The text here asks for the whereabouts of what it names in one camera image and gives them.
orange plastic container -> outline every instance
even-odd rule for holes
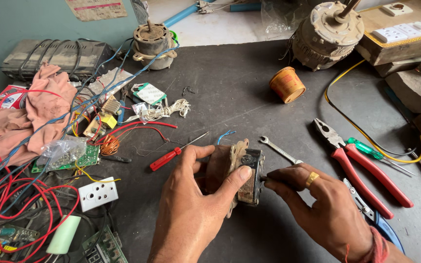
[[[269,87],[278,94],[284,103],[294,101],[306,90],[306,87],[295,74],[295,69],[289,66],[279,70],[272,77],[269,81]]]

green screwdriver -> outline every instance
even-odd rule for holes
[[[382,160],[382,161],[385,161],[387,164],[389,164],[389,165],[391,165],[391,166],[394,166],[394,167],[397,167],[397,168],[399,168],[399,169],[401,169],[402,171],[404,171],[404,172],[407,172],[407,173],[409,173],[409,174],[411,174],[411,175],[413,175],[413,176],[416,176],[415,174],[413,174],[413,173],[411,173],[410,171],[407,171],[405,168],[403,168],[402,166],[400,166],[400,165],[398,165],[398,164],[396,164],[396,163],[393,163],[392,161],[390,161],[389,159],[387,159],[384,155],[382,155],[381,153],[379,153],[379,152],[377,152],[377,151],[375,151],[375,150],[373,150],[373,148],[371,148],[370,146],[368,146],[368,145],[366,145],[366,144],[364,144],[363,142],[361,142],[361,141],[359,141],[359,140],[357,140],[357,139],[355,139],[355,138],[349,138],[345,143],[354,143],[355,144],[355,147],[357,148],[357,150],[359,150],[360,152],[362,152],[362,153],[364,153],[364,154],[367,154],[367,155],[370,155],[370,156],[372,156],[373,158],[375,158],[375,159],[378,159],[378,160]]]

small electric motor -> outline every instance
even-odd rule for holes
[[[231,172],[242,165],[251,168],[251,177],[240,187],[233,198],[226,217],[230,218],[233,208],[238,202],[244,202],[250,206],[259,204],[259,194],[262,187],[262,167],[266,158],[261,150],[249,149],[249,141],[244,139],[232,145],[217,145],[210,155],[206,170],[206,191],[213,194],[219,189],[223,181]]]
[[[365,31],[361,16],[353,10],[358,3],[352,0],[345,6],[336,1],[315,6],[295,32],[295,57],[313,71],[330,68],[347,57]]]
[[[173,41],[170,31],[164,23],[152,24],[148,20],[147,24],[140,25],[134,30],[133,51],[135,54],[132,58],[135,61],[141,61],[145,66],[158,54],[175,46],[176,42]],[[158,57],[149,66],[149,69],[170,68],[175,57],[176,52],[174,50],[168,51]]]

gold ring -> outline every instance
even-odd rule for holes
[[[311,183],[316,180],[319,175],[315,172],[311,172],[310,176],[308,176],[308,180],[306,181],[306,188],[310,188]]]

white cable bundle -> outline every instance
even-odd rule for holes
[[[179,99],[172,106],[168,105],[168,100],[165,97],[165,106],[162,103],[157,103],[156,109],[147,110],[147,115],[144,116],[148,121],[156,121],[163,117],[170,117],[173,112],[180,111],[180,115],[186,118],[186,114],[190,110],[190,104],[185,99]]]

